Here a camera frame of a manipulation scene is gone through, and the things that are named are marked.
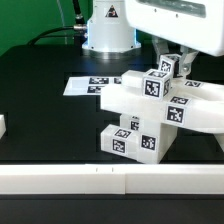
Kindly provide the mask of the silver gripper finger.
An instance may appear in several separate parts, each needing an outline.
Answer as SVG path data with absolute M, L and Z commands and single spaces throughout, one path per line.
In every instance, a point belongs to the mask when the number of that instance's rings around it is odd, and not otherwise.
M 169 53 L 168 42 L 163 38 L 153 36 L 152 44 L 156 53 L 156 61 L 160 62 L 160 56 Z
M 191 67 L 198 51 L 190 47 L 180 47 L 181 57 L 179 60 L 179 75 L 186 78 L 191 73 Z

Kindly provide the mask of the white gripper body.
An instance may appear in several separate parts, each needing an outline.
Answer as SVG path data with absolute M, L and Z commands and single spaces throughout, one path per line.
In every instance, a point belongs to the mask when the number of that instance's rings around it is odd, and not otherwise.
M 224 55 L 224 0 L 125 0 L 129 24 L 213 56 Z

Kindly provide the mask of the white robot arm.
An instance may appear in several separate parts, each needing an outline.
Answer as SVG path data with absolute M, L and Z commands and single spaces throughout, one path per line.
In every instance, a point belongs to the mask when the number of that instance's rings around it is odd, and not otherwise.
M 224 55 L 224 0 L 93 0 L 83 50 L 102 58 L 133 51 L 138 30 L 152 36 L 158 55 L 169 41 L 179 44 L 186 76 L 197 53 Z

